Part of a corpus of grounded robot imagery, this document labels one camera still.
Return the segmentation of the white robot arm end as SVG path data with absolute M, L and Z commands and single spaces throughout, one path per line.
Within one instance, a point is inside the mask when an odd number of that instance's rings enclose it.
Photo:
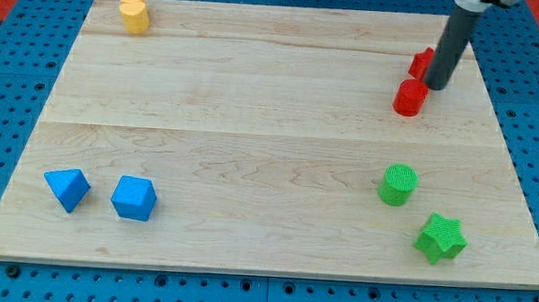
M 522 0 L 454 0 L 456 5 L 472 13 L 482 13 L 489 7 L 508 9 Z

